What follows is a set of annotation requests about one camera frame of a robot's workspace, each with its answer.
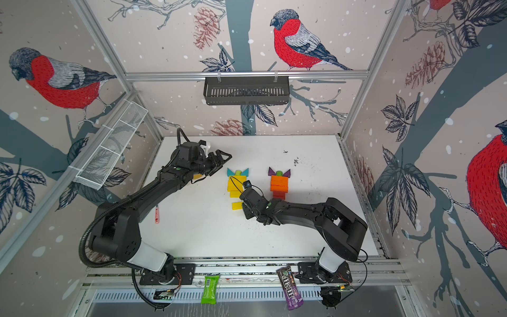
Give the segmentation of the green snack packet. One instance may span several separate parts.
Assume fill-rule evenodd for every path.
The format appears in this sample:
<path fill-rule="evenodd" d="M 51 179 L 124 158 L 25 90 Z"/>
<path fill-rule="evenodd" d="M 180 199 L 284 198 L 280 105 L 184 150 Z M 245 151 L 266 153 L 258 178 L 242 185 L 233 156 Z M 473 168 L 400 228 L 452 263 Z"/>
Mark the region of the green snack packet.
<path fill-rule="evenodd" d="M 203 295 L 201 297 L 202 305 L 216 305 L 217 303 L 217 286 L 219 284 L 220 276 L 206 276 Z"/>

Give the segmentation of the orange long block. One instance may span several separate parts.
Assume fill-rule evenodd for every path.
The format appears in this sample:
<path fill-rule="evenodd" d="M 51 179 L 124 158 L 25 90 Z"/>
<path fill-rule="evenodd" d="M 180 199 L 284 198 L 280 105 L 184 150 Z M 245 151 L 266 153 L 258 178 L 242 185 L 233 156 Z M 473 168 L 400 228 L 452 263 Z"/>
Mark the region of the orange long block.
<path fill-rule="evenodd" d="M 288 187 L 288 183 L 283 181 L 283 182 L 272 182 L 271 183 L 271 187 L 272 188 L 287 188 Z"/>
<path fill-rule="evenodd" d="M 288 192 L 288 187 L 287 186 L 271 186 L 270 187 L 270 190 L 272 192 L 283 192 L 283 193 L 287 193 Z"/>

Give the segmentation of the red pen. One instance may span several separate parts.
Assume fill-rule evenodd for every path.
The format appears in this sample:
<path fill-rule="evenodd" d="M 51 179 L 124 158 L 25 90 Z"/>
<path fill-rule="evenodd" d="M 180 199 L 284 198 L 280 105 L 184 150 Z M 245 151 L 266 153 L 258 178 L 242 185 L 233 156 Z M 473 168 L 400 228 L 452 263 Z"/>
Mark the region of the red pen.
<path fill-rule="evenodd" d="M 155 217 L 154 217 L 154 221 L 156 224 L 159 224 L 160 223 L 160 209 L 159 209 L 159 206 L 156 205 L 155 207 Z"/>

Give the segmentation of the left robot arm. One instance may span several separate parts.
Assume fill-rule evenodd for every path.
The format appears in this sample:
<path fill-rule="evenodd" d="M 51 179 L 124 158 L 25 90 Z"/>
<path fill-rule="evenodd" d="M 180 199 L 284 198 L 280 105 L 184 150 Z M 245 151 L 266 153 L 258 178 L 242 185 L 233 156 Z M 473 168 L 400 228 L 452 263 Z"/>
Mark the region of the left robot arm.
<path fill-rule="evenodd" d="M 116 203 L 99 206 L 79 241 L 78 253 L 84 265 L 101 268 L 121 264 L 160 272 L 169 263 L 166 252 L 143 241 L 139 224 L 169 195 L 194 183 L 194 176 L 212 176 L 232 158 L 221 150 L 210 151 L 206 141 L 190 141 L 182 129 L 177 130 L 177 142 L 169 162 L 152 182 Z"/>

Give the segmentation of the purple candy packet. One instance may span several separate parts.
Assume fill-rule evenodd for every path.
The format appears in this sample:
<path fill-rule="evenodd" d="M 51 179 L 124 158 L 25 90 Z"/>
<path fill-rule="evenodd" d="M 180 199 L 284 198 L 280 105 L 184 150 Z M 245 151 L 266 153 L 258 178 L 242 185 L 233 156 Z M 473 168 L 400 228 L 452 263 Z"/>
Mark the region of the purple candy packet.
<path fill-rule="evenodd" d="M 304 300 L 297 288 L 290 266 L 287 265 L 279 268 L 277 276 L 283 288 L 288 309 L 294 310 L 300 308 L 304 304 Z"/>

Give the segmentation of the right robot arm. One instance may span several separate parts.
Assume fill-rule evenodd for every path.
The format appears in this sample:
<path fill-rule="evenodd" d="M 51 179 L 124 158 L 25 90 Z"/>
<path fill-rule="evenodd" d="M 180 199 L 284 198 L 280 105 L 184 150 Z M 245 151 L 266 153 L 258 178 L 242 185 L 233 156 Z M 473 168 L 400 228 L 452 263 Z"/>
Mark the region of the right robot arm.
<path fill-rule="evenodd" d="M 315 264 L 298 264 L 296 278 L 301 283 L 349 283 L 344 264 L 357 262 L 368 225 L 341 201 L 328 198 L 316 204 L 291 203 L 279 198 L 267 200 L 256 191 L 240 195 L 247 219 L 256 218 L 263 225 L 297 225 L 316 230 L 327 246 Z"/>

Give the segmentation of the yellow block bottom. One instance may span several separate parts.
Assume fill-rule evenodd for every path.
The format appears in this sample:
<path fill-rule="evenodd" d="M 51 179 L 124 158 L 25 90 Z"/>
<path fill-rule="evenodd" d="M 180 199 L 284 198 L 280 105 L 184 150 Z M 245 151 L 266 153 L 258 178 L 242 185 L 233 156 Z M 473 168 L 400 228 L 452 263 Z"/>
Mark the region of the yellow block bottom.
<path fill-rule="evenodd" d="M 243 189 L 242 188 L 237 188 L 237 187 L 229 184 L 227 186 L 227 191 L 228 192 L 243 192 Z"/>

